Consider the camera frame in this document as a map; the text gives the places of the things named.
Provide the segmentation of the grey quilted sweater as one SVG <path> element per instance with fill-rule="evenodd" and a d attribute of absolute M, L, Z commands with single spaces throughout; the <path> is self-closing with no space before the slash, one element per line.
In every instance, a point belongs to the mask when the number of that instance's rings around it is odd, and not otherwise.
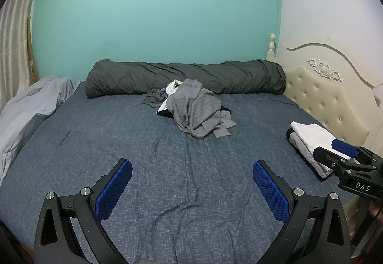
<path fill-rule="evenodd" d="M 197 80 L 185 79 L 169 97 L 167 107 L 179 130 L 198 140 L 211 133 L 216 138 L 230 136 L 229 129 L 236 126 L 221 100 Z"/>

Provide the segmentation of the folded white grey clothes stack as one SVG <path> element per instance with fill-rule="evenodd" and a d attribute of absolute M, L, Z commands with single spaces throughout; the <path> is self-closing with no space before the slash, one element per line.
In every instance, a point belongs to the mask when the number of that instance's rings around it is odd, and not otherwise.
<path fill-rule="evenodd" d="M 332 148 L 331 143 L 336 138 L 328 130 L 316 123 L 302 124 L 292 121 L 286 136 L 288 141 L 302 154 L 305 161 L 322 181 L 328 178 L 333 173 L 333 170 L 314 159 L 315 148 L 323 147 L 345 160 L 350 159 L 350 156 Z"/>

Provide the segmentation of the cream tufted headboard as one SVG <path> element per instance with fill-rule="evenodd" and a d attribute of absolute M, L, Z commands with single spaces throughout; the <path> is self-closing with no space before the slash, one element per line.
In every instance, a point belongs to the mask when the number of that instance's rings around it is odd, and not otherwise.
<path fill-rule="evenodd" d="M 382 154 L 382 114 L 371 75 L 348 49 L 329 37 L 278 44 L 269 37 L 267 60 L 281 65 L 285 96 L 337 139 Z"/>

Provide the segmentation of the blue patterned bed sheet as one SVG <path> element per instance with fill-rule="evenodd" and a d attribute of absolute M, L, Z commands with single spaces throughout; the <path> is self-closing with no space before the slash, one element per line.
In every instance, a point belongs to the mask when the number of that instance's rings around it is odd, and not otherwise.
<path fill-rule="evenodd" d="M 44 196 L 93 186 L 119 159 L 133 175 L 103 227 L 129 262 L 256 263 L 278 234 L 252 166 L 264 160 L 310 195 L 320 181 L 286 139 L 292 121 L 313 118 L 285 96 L 222 94 L 235 126 L 197 140 L 139 95 L 89 99 L 80 86 L 34 132 L 1 184 L 1 220 L 32 247 Z"/>

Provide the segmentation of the light grey blanket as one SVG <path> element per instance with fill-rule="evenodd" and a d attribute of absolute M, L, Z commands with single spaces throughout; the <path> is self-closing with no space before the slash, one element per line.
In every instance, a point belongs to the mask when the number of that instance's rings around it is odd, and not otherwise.
<path fill-rule="evenodd" d="M 32 134 L 80 84 L 68 77 L 46 76 L 6 103 L 1 112 L 1 180 Z"/>

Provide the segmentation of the white black garment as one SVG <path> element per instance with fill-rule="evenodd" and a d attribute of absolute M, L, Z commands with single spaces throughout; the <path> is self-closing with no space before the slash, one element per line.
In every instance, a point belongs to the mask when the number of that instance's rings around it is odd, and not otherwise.
<path fill-rule="evenodd" d="M 167 101 L 169 99 L 169 97 L 174 94 L 175 92 L 177 92 L 177 89 L 179 88 L 179 86 L 182 85 L 182 81 L 179 81 L 177 79 L 175 79 L 174 81 L 172 81 L 166 88 L 165 88 L 165 92 L 166 92 L 166 98 L 165 100 L 162 102 L 162 104 L 159 106 L 158 110 L 157 110 L 157 114 L 161 115 L 161 114 L 166 114 L 168 112 L 168 107 L 167 107 Z"/>

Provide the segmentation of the dark grey rolled duvet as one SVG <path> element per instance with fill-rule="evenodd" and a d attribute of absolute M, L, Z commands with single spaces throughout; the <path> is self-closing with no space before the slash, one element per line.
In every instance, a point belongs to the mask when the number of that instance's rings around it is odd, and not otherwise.
<path fill-rule="evenodd" d="M 219 64 L 98 61 L 85 82 L 88 98 L 119 94 L 146 94 L 172 81 L 197 80 L 216 94 L 269 93 L 282 95 L 286 75 L 277 63 L 256 59 Z"/>

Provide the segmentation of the beige striped curtain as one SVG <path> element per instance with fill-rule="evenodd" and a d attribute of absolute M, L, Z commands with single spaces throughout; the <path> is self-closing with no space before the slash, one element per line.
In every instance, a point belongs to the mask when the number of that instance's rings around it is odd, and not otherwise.
<path fill-rule="evenodd" d="M 31 82 L 27 18 L 33 0 L 5 0 L 1 8 L 1 107 Z"/>

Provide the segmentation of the dark grey crumpled garment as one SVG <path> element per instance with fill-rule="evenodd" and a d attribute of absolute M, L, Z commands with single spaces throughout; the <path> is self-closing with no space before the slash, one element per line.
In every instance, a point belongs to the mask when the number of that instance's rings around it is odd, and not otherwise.
<path fill-rule="evenodd" d="M 166 88 L 152 89 L 150 90 L 143 99 L 143 103 L 150 107 L 160 107 L 164 101 L 168 98 Z"/>

